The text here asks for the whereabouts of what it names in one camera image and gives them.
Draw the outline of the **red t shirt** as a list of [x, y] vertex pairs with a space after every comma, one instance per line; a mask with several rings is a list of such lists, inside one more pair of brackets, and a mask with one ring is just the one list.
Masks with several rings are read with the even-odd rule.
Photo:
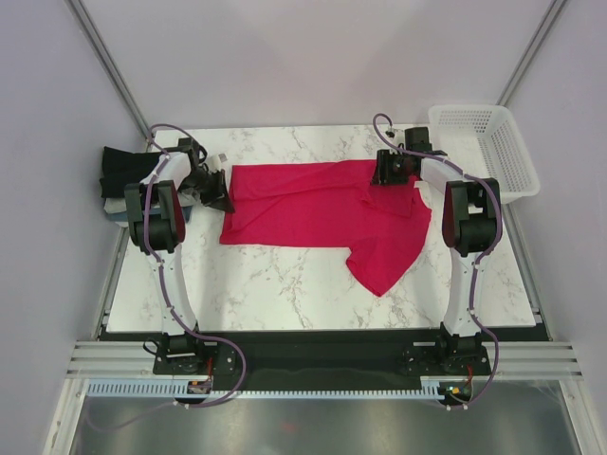
[[223, 245], [347, 248], [352, 276], [377, 297], [414, 264], [432, 211], [415, 182], [372, 184], [372, 160], [236, 165]]

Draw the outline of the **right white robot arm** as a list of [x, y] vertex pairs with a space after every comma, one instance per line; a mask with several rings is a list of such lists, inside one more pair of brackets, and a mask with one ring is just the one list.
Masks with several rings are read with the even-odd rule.
[[376, 132], [386, 147], [377, 152], [374, 185], [404, 185], [416, 177], [443, 194], [441, 229], [451, 254], [451, 290], [442, 330], [452, 338], [475, 337], [482, 331], [476, 316], [482, 261], [503, 232], [499, 183], [467, 174], [435, 150], [426, 127]]

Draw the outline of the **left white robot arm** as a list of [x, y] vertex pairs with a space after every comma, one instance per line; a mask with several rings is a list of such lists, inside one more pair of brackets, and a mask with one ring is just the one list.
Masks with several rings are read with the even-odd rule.
[[204, 207], [234, 212], [223, 159], [209, 166], [207, 156], [194, 138], [182, 137], [160, 154], [145, 177], [124, 189], [130, 237], [158, 275], [161, 332], [169, 337], [184, 336], [198, 328], [182, 267], [186, 220], [179, 188], [193, 189]]

